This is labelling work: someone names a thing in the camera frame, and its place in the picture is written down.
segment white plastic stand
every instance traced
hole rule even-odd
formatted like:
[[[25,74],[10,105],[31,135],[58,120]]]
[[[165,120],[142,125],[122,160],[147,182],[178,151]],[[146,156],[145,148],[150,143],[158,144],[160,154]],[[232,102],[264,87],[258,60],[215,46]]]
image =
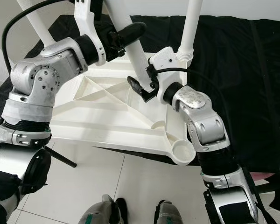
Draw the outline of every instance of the white plastic stand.
[[[202,0],[189,0],[186,21],[183,28],[182,42],[177,51],[177,58],[186,62],[187,67],[190,66],[190,62],[194,56],[193,43],[199,21],[201,5]]]
[[[187,128],[171,106],[148,103],[126,81],[126,58],[89,70],[62,86],[50,127],[56,140],[169,156],[178,165],[195,157]]]

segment floor tile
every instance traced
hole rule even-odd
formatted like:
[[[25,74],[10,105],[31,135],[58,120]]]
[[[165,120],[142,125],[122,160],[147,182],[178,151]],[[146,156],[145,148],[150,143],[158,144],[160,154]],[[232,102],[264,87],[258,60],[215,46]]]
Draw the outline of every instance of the floor tile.
[[[18,210],[18,209],[14,210],[14,212],[9,217],[7,224],[15,224],[20,213],[21,213],[21,210]]]
[[[62,224],[56,220],[22,211],[16,224]]]
[[[22,200],[20,201],[17,209],[22,210],[24,207],[24,204],[26,203],[27,199],[28,199],[29,195],[25,195]]]
[[[131,224],[153,224],[160,200],[171,201],[185,224],[207,224],[200,170],[126,155],[115,198],[125,198]]]
[[[76,224],[91,205],[102,200],[103,194],[114,197],[124,154],[61,142],[56,142],[53,150],[78,166],[72,168],[53,158],[48,186],[30,194],[23,210]]]

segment black fabric backdrop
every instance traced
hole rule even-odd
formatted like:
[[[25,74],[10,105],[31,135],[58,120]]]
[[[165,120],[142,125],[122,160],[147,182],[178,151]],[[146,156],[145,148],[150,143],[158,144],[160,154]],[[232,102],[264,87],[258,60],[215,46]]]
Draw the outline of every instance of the black fabric backdrop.
[[[105,15],[102,20],[110,21]],[[185,17],[132,16],[132,20],[147,24],[140,39],[145,52],[167,46],[177,51]],[[56,41],[79,35],[72,15],[60,16],[49,31]],[[36,56],[42,48],[39,41],[26,57]],[[208,76],[226,98],[238,158],[250,171],[280,174],[280,21],[200,16],[191,68]],[[216,91],[194,74],[188,83],[210,96],[227,123]],[[10,86],[8,79],[0,88],[0,115]]]

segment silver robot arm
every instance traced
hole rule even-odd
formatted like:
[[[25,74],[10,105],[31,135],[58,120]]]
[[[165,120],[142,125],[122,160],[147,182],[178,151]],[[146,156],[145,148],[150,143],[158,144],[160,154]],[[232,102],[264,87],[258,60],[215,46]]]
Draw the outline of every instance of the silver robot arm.
[[[47,179],[51,155],[49,123],[61,86],[88,70],[124,55],[124,47],[145,32],[134,23],[116,32],[108,23],[94,26],[90,0],[75,2],[80,36],[45,47],[37,57],[19,61],[11,70],[14,85],[0,125],[0,224],[5,224],[25,194],[36,192]]]
[[[201,177],[208,188],[204,197],[210,222],[257,223],[255,201],[242,168],[232,156],[224,123],[212,109],[210,98],[183,86],[177,71],[166,70],[178,67],[178,59],[171,47],[152,56],[149,64],[147,73],[152,80],[152,92],[146,92],[132,77],[128,77],[128,82],[145,102],[156,96],[162,104],[172,105],[187,124],[202,168]]]

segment grout line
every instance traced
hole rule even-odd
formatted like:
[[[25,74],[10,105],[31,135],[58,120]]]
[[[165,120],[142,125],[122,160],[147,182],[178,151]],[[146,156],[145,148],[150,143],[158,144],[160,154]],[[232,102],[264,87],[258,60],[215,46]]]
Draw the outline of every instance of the grout line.
[[[114,193],[114,198],[113,198],[113,200],[115,200],[116,191],[117,191],[118,183],[119,183],[119,180],[120,180],[120,175],[121,175],[123,163],[125,162],[125,158],[126,158],[126,154],[124,154],[124,155],[125,155],[125,156],[123,157],[123,161],[122,161],[122,165],[121,165],[121,169],[120,169],[120,173],[119,173],[119,177],[118,177],[118,181],[117,181],[117,185],[116,185],[116,189],[115,189],[115,193]]]
[[[23,205],[23,208],[20,209],[21,211],[23,211],[23,209],[24,209],[24,207],[25,207],[25,204],[26,204],[26,202],[28,201],[29,196],[30,196],[30,194],[28,194],[27,199],[26,199],[26,201],[25,201],[25,203],[24,203],[24,205]]]
[[[53,149],[53,147],[54,147],[55,143],[56,143],[56,142],[54,141],[54,143],[53,143],[53,145],[52,145],[52,148],[51,148],[51,149]]]
[[[15,221],[15,223],[14,223],[14,224],[17,224],[17,221],[18,221],[18,219],[19,219],[19,217],[20,217],[21,213],[22,213],[22,210],[20,210],[19,216],[17,217],[17,220]]]
[[[56,222],[60,222],[60,223],[64,223],[64,224],[68,224],[68,223],[65,223],[65,222],[62,222],[62,221],[58,221],[58,220],[56,220],[56,219],[52,219],[52,218],[49,218],[49,217],[45,217],[45,216],[41,216],[41,215],[37,215],[37,214],[32,213],[32,212],[29,212],[29,211],[24,211],[24,212],[30,213],[30,214],[32,214],[32,215],[40,216],[40,217],[43,217],[43,218],[51,219],[51,220],[56,221]]]

